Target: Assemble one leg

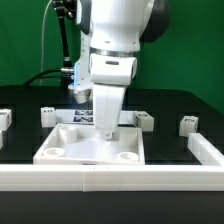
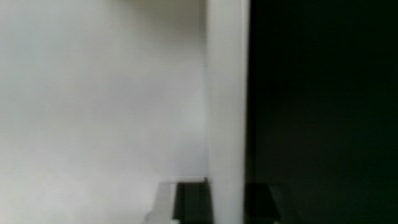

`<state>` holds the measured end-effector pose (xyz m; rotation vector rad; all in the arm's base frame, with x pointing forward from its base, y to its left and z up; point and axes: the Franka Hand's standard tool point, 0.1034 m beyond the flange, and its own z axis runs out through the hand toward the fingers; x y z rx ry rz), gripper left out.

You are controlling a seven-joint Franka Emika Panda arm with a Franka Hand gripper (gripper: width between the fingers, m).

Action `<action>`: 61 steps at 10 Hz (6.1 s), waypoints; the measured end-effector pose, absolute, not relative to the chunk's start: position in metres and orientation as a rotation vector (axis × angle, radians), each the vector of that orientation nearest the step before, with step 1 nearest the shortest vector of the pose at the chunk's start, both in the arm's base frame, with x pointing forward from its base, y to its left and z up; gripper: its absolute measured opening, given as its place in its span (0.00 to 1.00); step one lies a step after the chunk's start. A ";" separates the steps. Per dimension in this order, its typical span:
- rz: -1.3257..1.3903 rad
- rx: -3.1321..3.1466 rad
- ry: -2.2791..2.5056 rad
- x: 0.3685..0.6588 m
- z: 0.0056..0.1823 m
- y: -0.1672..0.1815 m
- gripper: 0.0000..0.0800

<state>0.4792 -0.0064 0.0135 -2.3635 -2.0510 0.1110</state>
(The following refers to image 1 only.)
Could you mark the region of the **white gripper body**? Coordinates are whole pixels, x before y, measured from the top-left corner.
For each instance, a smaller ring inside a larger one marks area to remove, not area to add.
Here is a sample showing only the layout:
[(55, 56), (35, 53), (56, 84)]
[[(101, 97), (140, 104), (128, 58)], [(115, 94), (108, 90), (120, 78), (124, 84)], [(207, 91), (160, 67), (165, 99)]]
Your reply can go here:
[(93, 121), (97, 129), (117, 128), (127, 87), (136, 74), (135, 57), (111, 57), (92, 53), (90, 76), (93, 82)]

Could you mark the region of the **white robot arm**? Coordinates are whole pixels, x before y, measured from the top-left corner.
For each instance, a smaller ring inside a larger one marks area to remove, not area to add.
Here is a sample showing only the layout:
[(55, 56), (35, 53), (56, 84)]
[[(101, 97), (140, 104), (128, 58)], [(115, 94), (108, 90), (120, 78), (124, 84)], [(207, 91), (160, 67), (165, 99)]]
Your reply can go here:
[(140, 43), (157, 40), (169, 22), (168, 0), (77, 0), (81, 55), (69, 89), (79, 103), (93, 100), (94, 126), (106, 138), (118, 126)]

